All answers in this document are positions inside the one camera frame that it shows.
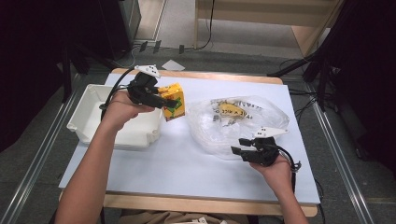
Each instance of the white container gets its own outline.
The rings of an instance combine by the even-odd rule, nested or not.
[[[67,124],[71,132],[75,132],[79,140],[89,144],[100,123],[103,104],[112,86],[88,85]],[[158,139],[163,119],[161,109],[155,108],[149,113],[141,113],[135,119],[125,123],[118,132],[115,145],[124,147],[148,147]]]

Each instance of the white tag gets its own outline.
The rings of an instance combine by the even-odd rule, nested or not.
[[[204,217],[199,218],[198,221],[199,221],[200,223],[205,223],[205,224],[207,224],[206,219],[205,219]]]

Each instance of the white table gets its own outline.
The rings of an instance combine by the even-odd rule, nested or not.
[[[113,71],[106,85],[115,83],[121,73],[120,69]],[[295,161],[301,161],[303,166],[297,174],[296,197],[306,216],[312,217],[317,213],[317,187],[294,117],[288,87],[279,85],[280,79],[189,72],[161,73],[163,77],[157,86],[180,83],[186,105],[207,99],[260,95],[283,110],[290,117],[290,133],[278,137],[276,143],[289,151]],[[121,83],[129,83],[133,78],[126,76]],[[224,78],[233,81],[214,80]],[[65,188],[86,149],[87,145],[78,144],[60,183],[61,189]],[[241,159],[226,161],[210,155],[192,139],[186,117],[169,122],[163,120],[160,138],[148,148],[115,148],[105,206],[281,215],[276,196],[262,176]]]

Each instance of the person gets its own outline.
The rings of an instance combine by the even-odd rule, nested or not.
[[[125,122],[139,113],[153,111],[147,105],[134,105],[127,91],[117,91],[97,127],[88,149],[64,189],[55,223],[96,223],[106,194],[110,160],[117,132]],[[307,223],[291,187],[289,162],[278,156],[270,167],[256,163],[250,166],[260,172],[279,199],[285,223]]]

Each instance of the plastic bag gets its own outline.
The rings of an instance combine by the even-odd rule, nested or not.
[[[186,115],[195,141],[224,160],[240,160],[231,151],[231,146],[239,146],[239,138],[252,139],[261,127],[286,129],[289,125],[289,117],[260,96],[191,103]]]

